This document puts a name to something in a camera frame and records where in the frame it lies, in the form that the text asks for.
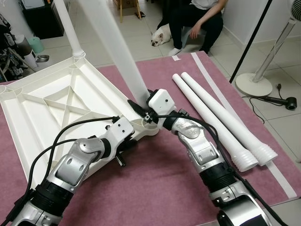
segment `cardboard box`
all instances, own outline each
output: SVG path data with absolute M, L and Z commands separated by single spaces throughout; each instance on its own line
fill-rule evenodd
M 120 9 L 120 1 L 122 1 L 122 8 L 131 8 L 135 6 L 135 0 L 113 0 L 117 9 Z

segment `fan stand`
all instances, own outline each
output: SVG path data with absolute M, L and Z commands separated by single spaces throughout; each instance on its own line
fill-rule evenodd
M 240 91 L 254 97 L 267 96 L 272 92 L 273 86 L 264 78 L 264 72 L 267 70 L 269 64 L 274 59 L 295 24 L 295 20 L 289 19 L 274 47 L 256 73 L 244 73 L 236 78 L 235 84 Z

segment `electric fan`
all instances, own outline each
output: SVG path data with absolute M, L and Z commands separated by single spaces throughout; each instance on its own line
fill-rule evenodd
M 272 84 L 264 78 L 264 72 L 275 57 L 295 24 L 301 21 L 301 0 L 288 0 L 291 18 L 280 34 L 273 49 L 256 73 L 244 73 L 236 78 L 236 86 L 242 92 L 255 97 L 267 96 L 273 90 Z

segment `white shirt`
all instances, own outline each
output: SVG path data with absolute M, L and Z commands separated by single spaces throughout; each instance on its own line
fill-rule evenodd
M 192 0 L 191 3 L 199 9 L 207 10 L 216 5 L 218 0 Z

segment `white tube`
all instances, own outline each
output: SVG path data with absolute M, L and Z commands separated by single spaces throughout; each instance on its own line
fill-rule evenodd
M 113 15 L 104 0 L 79 0 L 85 14 L 102 40 L 136 102 L 146 108 L 149 92 L 123 39 Z
M 232 161 L 238 170 L 243 172 L 256 166 L 258 161 L 246 150 L 227 128 L 218 120 L 210 109 L 200 100 L 200 98 L 190 89 L 190 87 L 180 78 L 178 74 L 173 75 L 173 80 L 181 89 L 183 94 L 191 102 L 201 117 L 209 124 L 214 126 L 219 134 L 219 139 L 231 155 Z
M 273 149 L 255 137 L 186 72 L 182 73 L 182 78 L 237 139 L 256 157 L 260 166 L 267 164 L 277 157 L 277 153 Z
M 64 0 L 54 0 L 57 12 L 60 16 L 62 24 L 64 26 L 67 38 L 72 48 L 72 54 L 74 58 L 82 58 L 85 56 L 85 52 L 79 44 L 79 40 L 74 31 L 71 19 L 66 9 Z

